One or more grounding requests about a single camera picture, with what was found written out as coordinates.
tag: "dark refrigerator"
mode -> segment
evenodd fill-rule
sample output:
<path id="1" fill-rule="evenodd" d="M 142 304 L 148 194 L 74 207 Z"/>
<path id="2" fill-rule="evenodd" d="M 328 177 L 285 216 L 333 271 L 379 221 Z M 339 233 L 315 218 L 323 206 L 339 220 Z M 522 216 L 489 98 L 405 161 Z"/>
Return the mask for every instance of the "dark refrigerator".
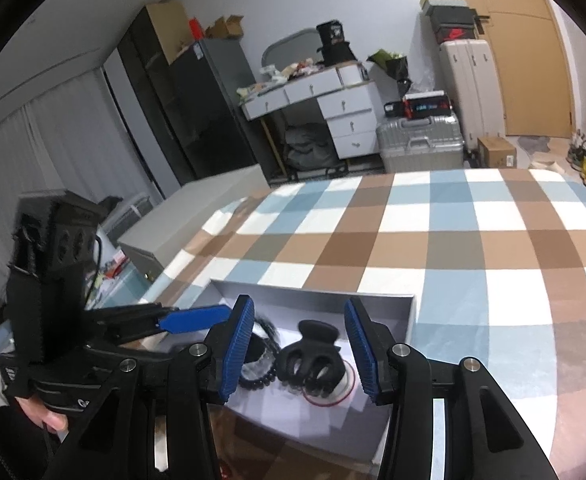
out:
<path id="1" fill-rule="evenodd" d="M 170 65 L 188 127 L 176 131 L 197 178 L 259 164 L 266 179 L 278 165 L 259 123 L 250 123 L 236 90 L 255 83 L 238 40 L 196 41 Z"/>

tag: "human hand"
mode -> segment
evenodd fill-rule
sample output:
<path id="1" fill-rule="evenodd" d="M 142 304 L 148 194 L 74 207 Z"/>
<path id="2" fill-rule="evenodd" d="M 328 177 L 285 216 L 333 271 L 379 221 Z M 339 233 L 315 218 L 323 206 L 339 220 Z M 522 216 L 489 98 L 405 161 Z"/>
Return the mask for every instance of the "human hand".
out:
<path id="1" fill-rule="evenodd" d="M 44 423 L 48 426 L 48 431 L 51 432 L 63 431 L 68 428 L 66 416 L 49 410 L 38 397 L 31 397 L 30 399 L 15 398 L 26 416 L 40 428 L 44 427 Z"/>

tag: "white suitcase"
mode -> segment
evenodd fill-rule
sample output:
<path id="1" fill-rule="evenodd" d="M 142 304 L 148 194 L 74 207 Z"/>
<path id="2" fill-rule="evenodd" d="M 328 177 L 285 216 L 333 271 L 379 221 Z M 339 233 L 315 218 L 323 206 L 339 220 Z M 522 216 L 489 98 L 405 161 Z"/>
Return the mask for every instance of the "white suitcase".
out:
<path id="1" fill-rule="evenodd" d="M 503 137 L 504 104 L 489 44 L 484 40 L 447 41 L 439 46 L 439 57 L 467 149 L 477 149 L 478 137 Z"/>

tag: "drawer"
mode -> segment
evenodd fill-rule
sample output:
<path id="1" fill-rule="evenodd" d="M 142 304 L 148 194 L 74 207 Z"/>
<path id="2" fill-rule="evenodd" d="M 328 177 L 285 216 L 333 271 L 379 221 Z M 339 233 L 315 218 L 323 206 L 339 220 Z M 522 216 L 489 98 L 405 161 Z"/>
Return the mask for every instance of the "drawer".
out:
<path id="1" fill-rule="evenodd" d="M 297 103 L 340 88 L 342 88 L 340 76 L 337 70 L 332 69 L 291 81 L 284 86 L 284 91 L 289 102 Z"/>
<path id="2" fill-rule="evenodd" d="M 247 119 L 262 117 L 280 108 L 288 106 L 288 99 L 283 88 L 272 90 L 267 94 L 256 97 L 242 106 Z"/>
<path id="3" fill-rule="evenodd" d="M 353 86 L 368 81 L 368 70 L 363 65 L 355 63 L 342 66 L 338 69 L 344 86 Z"/>
<path id="4" fill-rule="evenodd" d="M 374 85 L 374 83 L 368 83 L 347 88 L 341 92 L 334 92 L 317 99 L 324 119 L 372 110 L 373 103 L 369 89 L 372 84 Z"/>
<path id="5" fill-rule="evenodd" d="M 333 139 L 333 143 L 335 144 L 337 155 L 341 159 L 379 152 L 375 131 L 338 137 Z"/>
<path id="6" fill-rule="evenodd" d="M 372 111 L 344 115 L 335 119 L 329 119 L 327 122 L 329 123 L 330 136 L 333 139 L 370 132 L 377 128 L 377 117 Z"/>

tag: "black sleeve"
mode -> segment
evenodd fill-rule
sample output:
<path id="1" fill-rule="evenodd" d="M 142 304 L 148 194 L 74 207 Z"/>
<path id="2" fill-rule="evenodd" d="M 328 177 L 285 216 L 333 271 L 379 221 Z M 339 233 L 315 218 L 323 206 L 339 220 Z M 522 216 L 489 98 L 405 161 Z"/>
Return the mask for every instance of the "black sleeve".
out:
<path id="1" fill-rule="evenodd" d="M 13 472 L 12 476 L 0 460 L 0 480 L 38 480 L 44 476 L 47 453 L 43 430 L 13 399 L 9 406 L 0 407 L 0 455 Z"/>

